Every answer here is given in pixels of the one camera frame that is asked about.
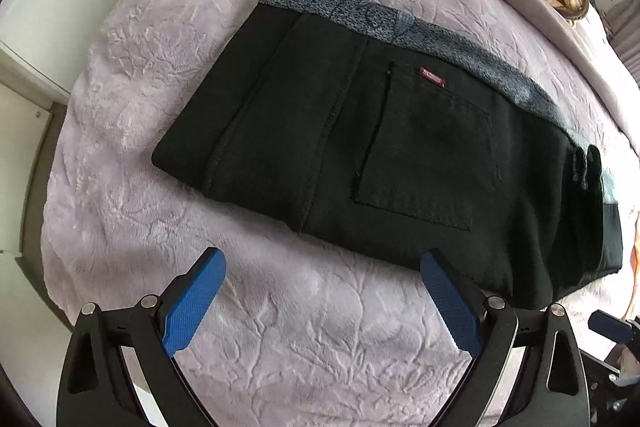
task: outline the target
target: back pocket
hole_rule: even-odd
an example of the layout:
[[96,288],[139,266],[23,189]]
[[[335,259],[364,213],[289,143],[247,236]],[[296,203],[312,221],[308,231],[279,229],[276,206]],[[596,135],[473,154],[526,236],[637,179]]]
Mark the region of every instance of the back pocket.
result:
[[474,202],[493,190],[494,178],[489,115],[393,66],[354,200],[470,230]]

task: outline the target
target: clothing tag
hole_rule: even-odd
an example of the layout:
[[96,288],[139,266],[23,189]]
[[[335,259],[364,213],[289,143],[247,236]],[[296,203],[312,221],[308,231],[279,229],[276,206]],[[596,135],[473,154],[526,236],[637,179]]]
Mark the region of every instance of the clothing tag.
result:
[[431,71],[425,70],[424,68],[420,68],[420,75],[436,86],[444,87],[447,85],[447,81],[444,78],[438,76],[437,74],[431,73]]

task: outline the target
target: white bed sheet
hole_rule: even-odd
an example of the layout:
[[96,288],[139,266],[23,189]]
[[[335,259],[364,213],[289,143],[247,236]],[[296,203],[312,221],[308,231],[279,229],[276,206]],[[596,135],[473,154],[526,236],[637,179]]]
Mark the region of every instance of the white bed sheet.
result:
[[[121,0],[109,15],[74,87],[49,181],[49,294],[72,321],[86,301],[131,306],[215,245],[228,276],[177,360],[221,427],[428,424],[469,357],[416,272],[206,200],[151,165],[158,140],[257,1]],[[624,267],[563,303],[580,346],[605,356],[611,344],[586,319],[597,308],[622,315],[631,293],[640,166],[628,139],[572,63],[505,1],[375,1],[520,68],[600,148],[618,184]],[[601,48],[593,22],[578,31]],[[618,67],[615,55],[603,60],[599,67]]]

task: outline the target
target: silver screw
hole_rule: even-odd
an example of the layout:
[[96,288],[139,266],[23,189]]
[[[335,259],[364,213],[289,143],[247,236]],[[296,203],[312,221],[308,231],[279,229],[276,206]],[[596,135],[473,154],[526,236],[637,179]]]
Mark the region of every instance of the silver screw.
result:
[[87,302],[87,304],[82,306],[80,311],[82,312],[82,315],[91,315],[93,312],[95,312],[95,304],[92,302]]
[[562,317],[564,315],[564,308],[560,304],[551,304],[551,312],[556,317]]
[[489,303],[489,307],[493,308],[494,310],[501,310],[504,308],[504,300],[497,295],[489,297],[487,299],[487,302]]
[[155,295],[145,295],[140,301],[143,308],[153,308],[156,304],[158,304],[158,297]]

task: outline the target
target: black mechanical bracket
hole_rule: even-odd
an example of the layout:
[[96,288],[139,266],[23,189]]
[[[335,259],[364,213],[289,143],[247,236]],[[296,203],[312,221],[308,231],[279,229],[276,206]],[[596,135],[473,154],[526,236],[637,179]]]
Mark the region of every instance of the black mechanical bracket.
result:
[[[123,346],[135,349],[170,427],[217,426],[173,357],[189,344],[222,285],[225,269],[224,254],[208,248],[160,296],[147,295],[123,310],[101,311],[95,303],[85,304],[63,366],[58,427],[149,425],[124,362]],[[424,255],[420,273],[454,341],[472,356],[431,427],[476,427],[514,347],[524,347],[524,357],[498,425],[640,425],[640,385],[625,381],[615,368],[578,349],[560,304],[539,312],[514,309],[499,296],[485,297],[438,250]],[[638,357],[638,322],[622,323],[596,312],[590,327],[624,341]]]

